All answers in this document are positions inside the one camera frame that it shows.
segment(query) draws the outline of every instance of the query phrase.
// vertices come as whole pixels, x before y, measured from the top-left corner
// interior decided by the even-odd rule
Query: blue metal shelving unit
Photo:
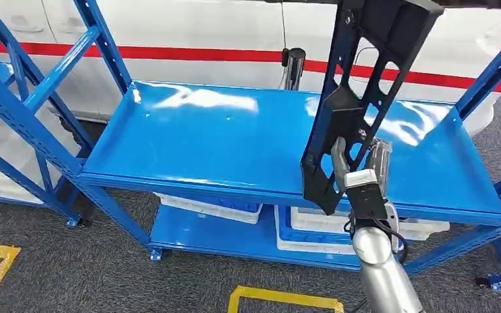
[[[8,87],[13,82],[16,82],[17,88],[20,93],[20,98],[26,100],[29,96],[27,91],[26,81],[25,81],[25,69],[24,65],[18,58],[18,54],[15,49],[20,46],[14,45],[14,39],[7,41],[7,50],[10,55],[10,64],[0,62],[0,82]],[[28,192],[32,193],[34,196],[38,197],[42,203],[33,203],[29,201],[22,201],[12,198],[0,197],[0,202],[13,203],[19,205],[28,205],[33,207],[44,207],[54,210],[56,213],[63,215],[68,219],[68,226],[76,226],[80,221],[80,215],[71,209],[71,206],[75,200],[76,195],[79,193],[77,189],[73,188],[68,195],[66,195],[65,200],[61,201],[58,199],[57,195],[64,187],[67,180],[62,177],[56,186],[53,186],[51,178],[49,175],[49,170],[45,158],[36,151],[36,158],[41,172],[41,177],[44,183],[44,188],[39,187],[36,183],[26,177],[22,172],[18,171],[14,166],[8,163],[6,160],[0,157],[0,171],[5,174],[8,178],[23,186]]]
[[[270,205],[311,205],[302,198],[299,161],[320,95],[132,81],[96,1],[74,2],[87,32],[45,78],[0,22],[0,40],[14,47],[27,77],[38,83],[22,102],[0,82],[0,117],[10,127],[144,245],[153,260],[163,248],[174,248],[358,270],[355,256],[281,251],[275,244]],[[50,97],[86,138],[53,90],[93,41],[123,99],[84,162],[34,118],[33,108]],[[462,119],[501,80],[501,54],[486,72],[456,106],[395,101],[377,133],[393,143],[387,196],[399,216],[477,225],[406,264],[409,273],[501,237],[501,183],[493,186],[462,127]],[[270,205],[256,225],[160,206],[147,234],[104,186]],[[348,201],[337,209],[348,211]]]

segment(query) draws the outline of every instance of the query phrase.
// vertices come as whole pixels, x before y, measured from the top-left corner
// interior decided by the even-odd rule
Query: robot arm
[[[338,138],[331,150],[335,179],[348,195],[353,211],[350,233],[354,252],[360,261],[361,283],[373,313],[418,313],[423,307],[402,267],[404,254],[397,260],[399,218],[395,207],[385,199],[387,169],[391,146],[374,139],[369,149],[366,170],[348,171],[344,139]],[[376,218],[384,211],[383,219]]]

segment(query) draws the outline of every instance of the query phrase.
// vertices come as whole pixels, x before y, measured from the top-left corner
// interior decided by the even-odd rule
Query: white storage bin
[[[328,254],[354,254],[352,245],[341,245],[335,243],[310,243],[301,241],[284,241],[280,237],[280,218],[279,207],[274,206],[275,215],[275,233],[276,244],[279,250],[285,251],[300,251],[300,252],[317,252]]]
[[[240,222],[249,224],[256,224],[258,222],[258,217],[260,215],[260,211],[262,210],[262,204],[258,206],[255,212],[248,212],[248,211],[232,209],[231,207],[223,207],[220,205],[215,205],[212,203],[169,196],[167,194],[159,194],[156,192],[155,194],[160,198],[161,204],[168,205],[170,207],[177,207],[179,209],[194,211],[201,214],[228,218],[230,220],[238,220]]]
[[[320,209],[291,207],[291,227],[296,230],[344,233],[343,226],[348,222],[348,213],[335,212],[327,216]],[[424,241],[430,234],[447,231],[449,222],[407,218],[399,224],[399,233],[406,239]]]

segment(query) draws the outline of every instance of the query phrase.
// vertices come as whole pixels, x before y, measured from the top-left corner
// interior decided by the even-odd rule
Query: gray carpet
[[[102,129],[86,126],[95,134]],[[501,99],[494,122],[474,139],[491,177],[500,178]],[[148,229],[156,197],[109,191]],[[93,204],[79,197],[76,208],[91,212]],[[186,252],[149,261],[100,211],[93,220],[72,230],[52,212],[0,203],[0,244],[22,248],[0,284],[0,312],[225,312],[237,285],[337,298],[346,308],[362,298],[355,273]],[[412,257],[465,229],[452,225],[412,245]],[[412,281],[427,312],[501,312],[501,293],[473,282],[499,271],[493,248],[484,246]],[[329,312],[253,299],[242,299],[239,311]]]

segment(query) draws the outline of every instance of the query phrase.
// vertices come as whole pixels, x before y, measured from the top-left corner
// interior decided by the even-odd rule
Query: shelf lip
[[[7,197],[0,197],[0,202],[11,203],[11,204],[16,204],[16,205],[24,205],[24,206],[28,206],[28,207],[44,207],[44,208],[50,207],[49,205],[46,205],[45,203],[35,203],[35,202],[18,200],[18,199],[7,198]]]
[[[286,264],[296,264],[296,265],[304,265],[304,266],[312,266],[312,267],[323,267],[326,269],[342,269],[345,271],[352,271],[352,272],[358,272],[360,270],[360,266],[358,264],[336,264],[336,263],[327,263],[327,262],[317,262],[317,261],[302,261],[299,259],[292,259],[292,258],[272,258],[272,257],[267,257],[267,256],[246,256],[242,254],[238,254],[237,252],[230,252],[230,251],[220,251],[220,250],[213,250],[213,249],[207,249],[207,248],[202,248],[202,247],[193,247],[193,246],[178,246],[178,245],[171,245],[167,243],[158,243],[151,241],[149,245],[155,247],[155,248],[169,248],[172,250],[181,250],[181,251],[187,251],[187,252],[198,252],[198,253],[203,253],[203,254],[212,254],[215,256],[231,256],[231,257],[237,257],[237,258],[243,258],[243,259],[248,259],[248,260],[260,260],[260,261],[268,261],[268,262],[275,262],[275,263],[286,263]]]
[[[300,207],[314,206],[311,202],[304,200],[301,194],[283,194],[263,191],[260,192],[255,190],[229,189],[214,186],[186,185],[172,181],[158,181],[138,177],[118,177],[114,175],[90,172],[82,172],[79,176],[79,180],[90,185],[125,188],[137,191],[161,192],[164,194],[207,194],[210,196],[218,196],[219,198],[244,198],[258,203],[275,203],[279,205]],[[399,212],[399,216],[401,217],[487,226],[501,225],[501,213],[465,211],[449,207],[428,207],[409,203],[394,204]],[[337,210],[348,212],[348,201],[341,201]]]
[[[322,254],[277,249],[273,207],[266,205],[257,224],[160,205],[150,235],[150,245],[205,254],[235,256],[330,269],[358,271],[353,254]]]

